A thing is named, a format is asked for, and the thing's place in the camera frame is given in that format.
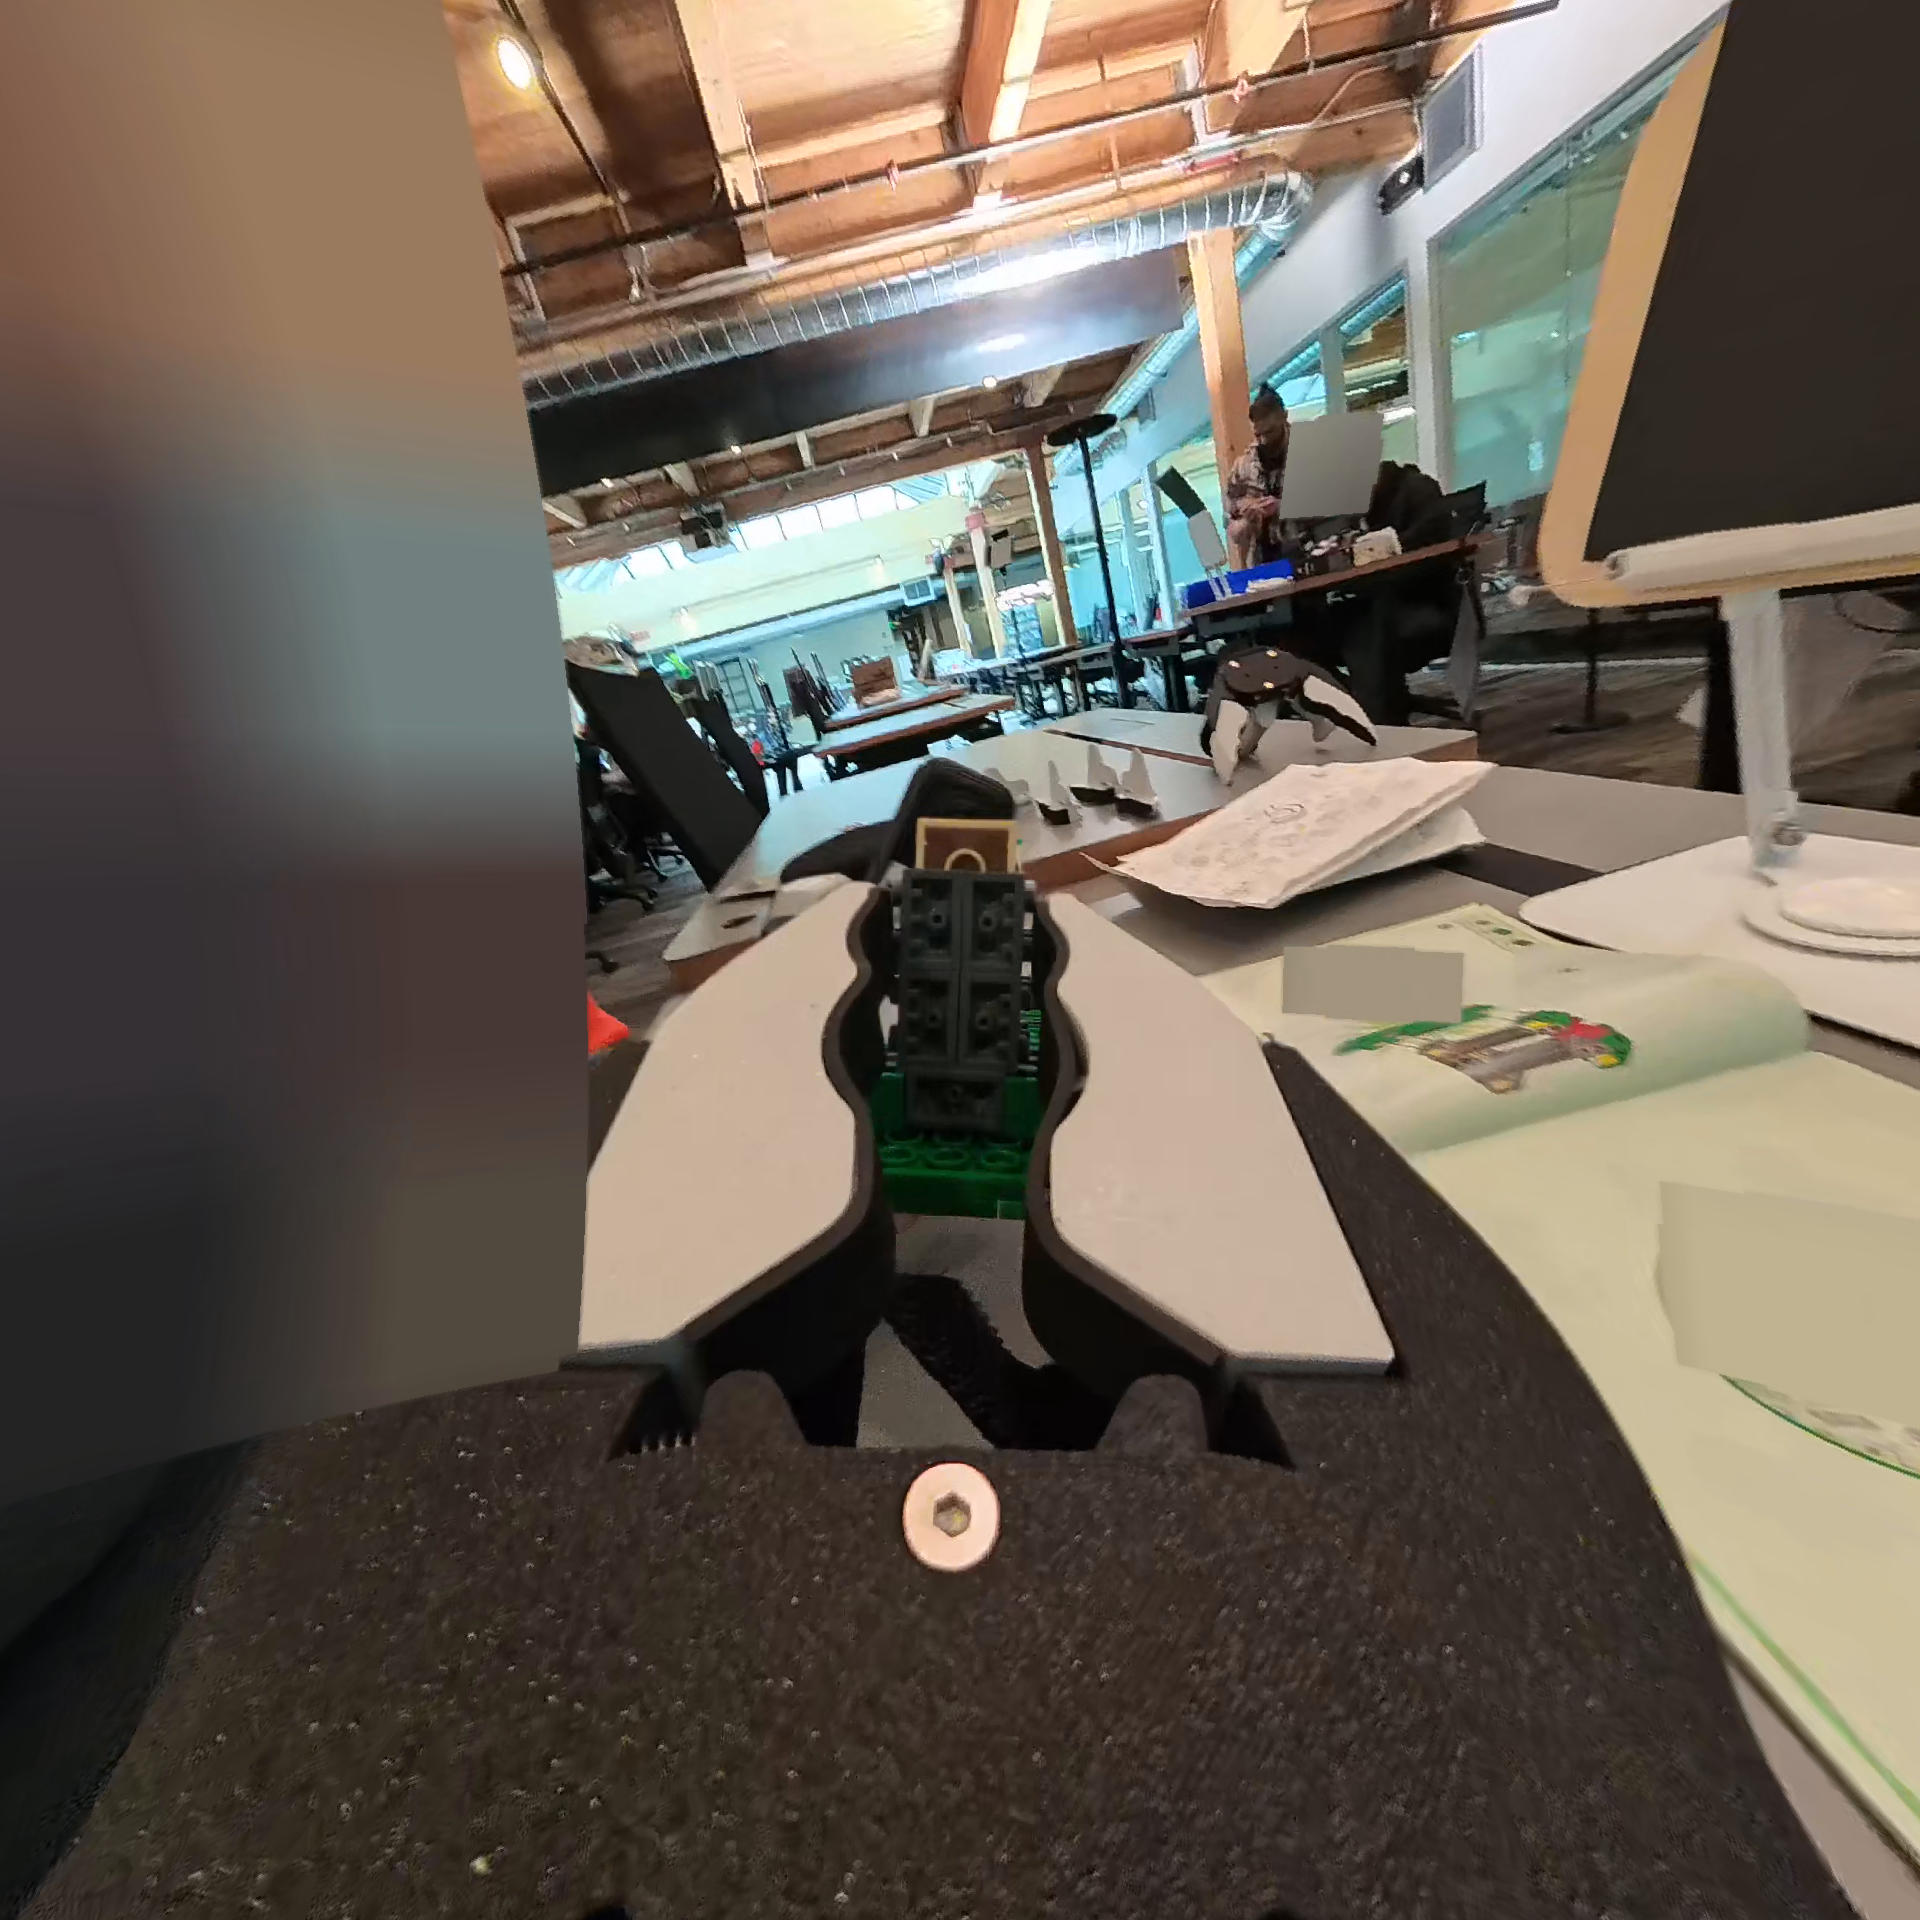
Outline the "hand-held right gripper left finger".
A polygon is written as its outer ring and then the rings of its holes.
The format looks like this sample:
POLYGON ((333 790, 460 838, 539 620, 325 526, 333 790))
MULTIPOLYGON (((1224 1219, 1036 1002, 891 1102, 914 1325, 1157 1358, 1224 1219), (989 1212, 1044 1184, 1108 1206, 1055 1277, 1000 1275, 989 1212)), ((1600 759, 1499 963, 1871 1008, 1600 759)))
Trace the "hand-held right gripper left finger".
POLYGON ((586 1188, 584 1362, 823 1378, 893 1279, 872 1098, 891 900, 845 879, 658 1028, 586 1188))

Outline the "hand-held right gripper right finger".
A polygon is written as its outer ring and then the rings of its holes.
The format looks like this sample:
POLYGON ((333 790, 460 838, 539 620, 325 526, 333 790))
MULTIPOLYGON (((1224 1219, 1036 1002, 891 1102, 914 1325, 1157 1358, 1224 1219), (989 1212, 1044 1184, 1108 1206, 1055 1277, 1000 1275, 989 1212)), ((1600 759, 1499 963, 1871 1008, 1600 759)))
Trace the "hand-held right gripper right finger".
POLYGON ((1084 1384, 1383 1375, 1395 1343, 1253 1027, 1052 896, 1024 1316, 1084 1384))

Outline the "grey and green brick assembly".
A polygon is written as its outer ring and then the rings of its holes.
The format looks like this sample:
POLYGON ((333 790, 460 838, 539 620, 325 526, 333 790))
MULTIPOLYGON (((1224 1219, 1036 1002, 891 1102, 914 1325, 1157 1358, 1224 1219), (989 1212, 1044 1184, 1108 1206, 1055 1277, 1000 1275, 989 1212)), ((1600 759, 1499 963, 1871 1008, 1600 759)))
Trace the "grey and green brick assembly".
POLYGON ((872 1094, 882 1187, 903 1216, 1020 1220, 1052 1071, 1044 894, 1013 820, 935 813, 906 850, 872 1094))

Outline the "printed white paper bag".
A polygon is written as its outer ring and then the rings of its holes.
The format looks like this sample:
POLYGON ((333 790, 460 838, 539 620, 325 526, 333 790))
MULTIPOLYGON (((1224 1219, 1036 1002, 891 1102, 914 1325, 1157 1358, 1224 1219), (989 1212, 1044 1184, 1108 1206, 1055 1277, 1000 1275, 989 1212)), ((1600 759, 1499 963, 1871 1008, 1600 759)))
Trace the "printed white paper bag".
POLYGON ((1492 771, 1465 759, 1297 764, 1108 874, 1197 906, 1280 907, 1345 879, 1479 847, 1468 800, 1492 771))

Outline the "black office chair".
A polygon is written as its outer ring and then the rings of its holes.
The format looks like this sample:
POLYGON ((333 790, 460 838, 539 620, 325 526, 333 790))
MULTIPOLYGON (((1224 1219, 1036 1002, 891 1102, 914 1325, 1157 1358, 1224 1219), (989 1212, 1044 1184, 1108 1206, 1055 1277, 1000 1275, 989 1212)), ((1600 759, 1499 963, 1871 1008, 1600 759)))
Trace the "black office chair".
MULTIPOLYGON (((1419 467, 1383 460, 1365 520, 1372 532, 1392 531, 1408 552, 1465 538, 1479 516, 1471 504, 1471 496, 1444 494, 1419 467)), ((1408 724, 1408 676, 1451 656, 1468 597, 1463 558, 1404 566, 1363 591, 1349 631, 1349 676, 1375 722, 1408 724)))

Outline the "black floor lamp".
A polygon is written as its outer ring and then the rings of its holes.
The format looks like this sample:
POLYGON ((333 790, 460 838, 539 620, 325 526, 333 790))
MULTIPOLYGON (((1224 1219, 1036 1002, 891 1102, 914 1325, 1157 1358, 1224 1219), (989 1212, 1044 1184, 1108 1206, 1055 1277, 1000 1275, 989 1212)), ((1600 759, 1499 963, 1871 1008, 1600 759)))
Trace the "black floor lamp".
POLYGON ((1084 414, 1067 423, 1061 423, 1048 432, 1048 447, 1066 450, 1074 447, 1084 476, 1087 499, 1088 499, 1088 526, 1096 541, 1096 563, 1098 575, 1101 587, 1101 602, 1107 612, 1107 643, 1112 653, 1112 685, 1114 685, 1114 701, 1117 709, 1130 710, 1133 706, 1133 683, 1131 683, 1131 658, 1125 647, 1121 632, 1121 612, 1117 598, 1114 590, 1114 564, 1108 543, 1105 538, 1100 507, 1098 507, 1098 484, 1096 484, 1096 460, 1093 446, 1105 439, 1116 427, 1116 416, 1112 414, 1084 414))

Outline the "black rounded object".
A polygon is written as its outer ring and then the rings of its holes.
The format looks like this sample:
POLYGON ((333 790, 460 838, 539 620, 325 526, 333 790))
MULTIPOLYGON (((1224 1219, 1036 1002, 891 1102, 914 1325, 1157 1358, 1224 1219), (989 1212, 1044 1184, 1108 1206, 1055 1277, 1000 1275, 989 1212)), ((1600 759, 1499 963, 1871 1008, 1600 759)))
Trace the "black rounded object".
POLYGON ((1017 803, 1009 783, 955 759, 922 759, 889 819, 848 827, 788 860, 783 882, 839 875, 884 882, 893 867, 909 868, 927 820, 1011 822, 1017 803))

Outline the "long wooden table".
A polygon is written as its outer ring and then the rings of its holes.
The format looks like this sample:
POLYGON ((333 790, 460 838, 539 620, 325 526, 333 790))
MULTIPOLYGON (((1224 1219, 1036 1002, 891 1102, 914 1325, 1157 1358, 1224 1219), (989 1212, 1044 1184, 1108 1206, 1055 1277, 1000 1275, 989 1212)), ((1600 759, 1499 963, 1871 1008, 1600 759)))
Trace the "long wooden table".
POLYGON ((1001 719, 1017 709, 1005 693, 955 693, 951 700, 909 706, 901 714, 831 731, 807 751, 816 757, 831 780, 879 772, 887 766, 914 762, 949 742, 1000 738, 1001 719))

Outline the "open instruction booklet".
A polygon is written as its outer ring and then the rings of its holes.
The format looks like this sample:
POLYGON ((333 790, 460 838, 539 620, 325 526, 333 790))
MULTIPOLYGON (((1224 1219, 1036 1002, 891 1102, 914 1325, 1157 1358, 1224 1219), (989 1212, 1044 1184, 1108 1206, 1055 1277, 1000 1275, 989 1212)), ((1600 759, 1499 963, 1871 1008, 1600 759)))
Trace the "open instruction booklet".
POLYGON ((1915 1851, 1917 1092, 1777 981, 1465 902, 1338 956, 1457 952, 1461 1016, 1207 986, 1489 1240, 1584 1366, 1722 1638, 1915 1851))

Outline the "brown-edged pale table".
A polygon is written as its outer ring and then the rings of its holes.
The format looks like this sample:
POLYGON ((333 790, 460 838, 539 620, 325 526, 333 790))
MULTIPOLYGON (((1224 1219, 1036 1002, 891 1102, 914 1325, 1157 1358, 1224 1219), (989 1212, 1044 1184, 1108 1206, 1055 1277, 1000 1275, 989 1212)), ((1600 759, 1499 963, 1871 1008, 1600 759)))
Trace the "brown-edged pale table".
POLYGON ((1042 891, 1055 891, 1093 879, 1100 868, 1121 856, 1157 846, 1191 820, 1243 798, 1263 780, 1292 764, 1395 757, 1475 762, 1479 757, 1477 734, 1463 730, 1386 726, 1376 744, 1367 749, 1341 731, 1330 734, 1325 742, 1315 742, 1308 722, 1280 719, 1265 731, 1256 759, 1247 762, 1229 783, 1224 783, 1212 759, 1202 755, 1200 731, 1202 722, 1196 714, 1128 715, 1100 709, 1088 717, 968 742, 949 757, 903 762, 783 800, 719 890, 665 948, 671 982, 677 992, 692 992, 738 951, 753 947, 772 911, 777 882, 795 856, 839 831, 891 819, 912 775, 946 762, 1020 780, 1041 790, 1050 766, 1066 778, 1079 775, 1088 767, 1093 749, 1100 749, 1117 771, 1128 767, 1133 751, 1144 755, 1160 798, 1160 810, 1151 819, 1133 819, 1114 807, 1084 807, 1074 824, 1052 824, 1033 807, 1020 810, 1023 863, 1042 891))

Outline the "black slanted panel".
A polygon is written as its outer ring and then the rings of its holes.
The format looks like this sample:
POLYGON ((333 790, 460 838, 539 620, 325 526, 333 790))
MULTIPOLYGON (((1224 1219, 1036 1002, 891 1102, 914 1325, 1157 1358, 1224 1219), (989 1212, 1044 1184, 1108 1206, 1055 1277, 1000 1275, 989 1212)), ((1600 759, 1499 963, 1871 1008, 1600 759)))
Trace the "black slanted panel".
POLYGON ((568 663, 568 687, 600 748, 713 891, 771 810, 753 749, 730 726, 713 744, 655 667, 568 663))

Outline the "white monitor stand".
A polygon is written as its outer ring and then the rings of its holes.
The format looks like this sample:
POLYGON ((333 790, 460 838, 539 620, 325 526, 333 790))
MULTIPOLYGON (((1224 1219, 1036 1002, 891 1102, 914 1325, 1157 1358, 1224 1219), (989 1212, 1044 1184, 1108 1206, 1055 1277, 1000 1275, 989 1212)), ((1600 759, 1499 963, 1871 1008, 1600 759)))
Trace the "white monitor stand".
POLYGON ((1915 846, 1819 834, 1792 790, 1783 602, 1722 603, 1745 837, 1523 906, 1546 932, 1620 952, 1715 956, 1777 975, 1818 1020, 1917 1047, 1915 846))

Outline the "tan-framed black monitor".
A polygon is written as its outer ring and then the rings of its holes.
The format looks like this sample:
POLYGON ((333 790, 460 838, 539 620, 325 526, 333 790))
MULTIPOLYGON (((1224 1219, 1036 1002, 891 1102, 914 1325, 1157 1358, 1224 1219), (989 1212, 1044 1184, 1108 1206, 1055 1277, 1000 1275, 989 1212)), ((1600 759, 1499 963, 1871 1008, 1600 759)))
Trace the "tan-framed black monitor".
POLYGON ((1915 352, 1915 4, 1736 3, 1623 182, 1544 509, 1572 606, 1915 583, 1915 373, 1792 397, 1844 319, 1915 352))

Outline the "silver ceiling duct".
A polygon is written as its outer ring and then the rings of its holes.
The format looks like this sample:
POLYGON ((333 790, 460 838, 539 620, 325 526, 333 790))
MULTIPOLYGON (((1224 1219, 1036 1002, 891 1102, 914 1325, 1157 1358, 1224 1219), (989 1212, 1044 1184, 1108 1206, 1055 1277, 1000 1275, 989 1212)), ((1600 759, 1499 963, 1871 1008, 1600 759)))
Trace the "silver ceiling duct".
POLYGON ((1240 182, 1221 182, 1165 205, 1076 224, 1055 237, 989 247, 940 258, 889 277, 856 279, 787 299, 751 299, 730 311, 695 315, 685 309, 629 319, 609 339, 559 343, 552 363, 519 371, 530 406, 723 365, 759 352, 809 344, 850 328, 912 319, 983 298, 1016 295, 1123 260, 1183 250, 1213 231, 1263 228, 1275 236, 1305 216, 1312 203, 1308 174, 1271 166, 1240 182))

